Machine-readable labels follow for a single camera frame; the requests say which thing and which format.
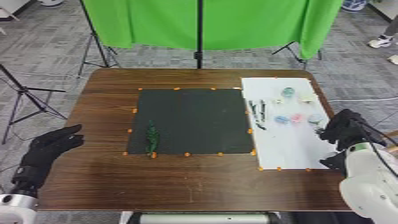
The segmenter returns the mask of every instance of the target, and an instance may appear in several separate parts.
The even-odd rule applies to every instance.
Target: person's leg
[[[370,47],[373,47],[373,48],[389,47],[393,44],[393,39],[395,39],[396,33],[398,33],[398,15],[389,24],[384,34],[379,36],[379,39],[370,41]]]
[[[398,15],[396,15],[395,20],[389,24],[388,30],[384,32],[384,36],[393,37],[396,35],[396,33],[398,33]]]

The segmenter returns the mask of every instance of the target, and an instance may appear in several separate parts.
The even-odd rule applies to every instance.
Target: blue object
[[[292,87],[285,88],[285,90],[283,90],[283,96],[286,98],[292,98],[293,95],[295,95],[295,89]]]
[[[277,117],[276,117],[276,122],[277,122],[279,124],[288,124],[288,123],[290,123],[290,119],[288,119],[288,117],[285,117],[285,116],[277,116]]]
[[[348,12],[359,12],[364,9],[366,4],[368,0],[345,0],[341,8]]]

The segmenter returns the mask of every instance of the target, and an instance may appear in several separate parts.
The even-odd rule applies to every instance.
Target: black glove
[[[66,151],[84,145],[84,135],[77,135],[80,130],[82,125],[77,125],[34,139],[13,178],[13,183],[20,185],[16,190],[43,187],[55,159]]]
[[[343,151],[357,143],[368,142],[363,132],[368,134],[372,142],[386,146],[380,134],[361,123],[368,124],[361,114],[348,109],[338,113],[329,121],[320,139],[327,140],[331,144],[338,141],[338,151]]]

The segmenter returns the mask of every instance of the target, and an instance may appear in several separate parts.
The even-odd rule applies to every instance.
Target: green toy
[[[158,134],[158,130],[157,130],[157,127],[155,127],[155,124],[153,124],[153,120],[149,120],[149,127],[148,127],[148,130],[146,130],[146,139],[148,139],[148,142],[149,142],[149,145],[146,147],[146,153],[148,153],[148,156],[151,157],[157,157],[157,148],[158,148],[158,140],[160,140],[160,134]]]

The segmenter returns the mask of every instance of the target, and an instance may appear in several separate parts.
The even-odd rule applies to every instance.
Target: small toy
[[[277,99],[274,100],[274,103],[276,103],[276,104],[283,104],[283,98],[277,98]]]
[[[318,125],[320,122],[322,122],[322,120],[324,120],[322,115],[320,115],[320,114],[313,114],[313,115],[309,116],[309,118],[308,118],[308,123]]]
[[[301,97],[301,101],[309,104],[316,101],[316,97],[318,96],[315,94],[306,95],[306,96]]]
[[[290,123],[290,119],[288,119],[285,116],[277,116],[277,117],[276,117],[276,122],[277,122],[279,124],[288,124],[288,123]]]
[[[302,120],[304,120],[304,115],[302,114],[295,114],[292,116],[290,120],[292,120],[292,123],[299,124],[302,122]]]
[[[283,90],[283,97],[292,98],[295,95],[295,89],[292,87],[285,88]]]

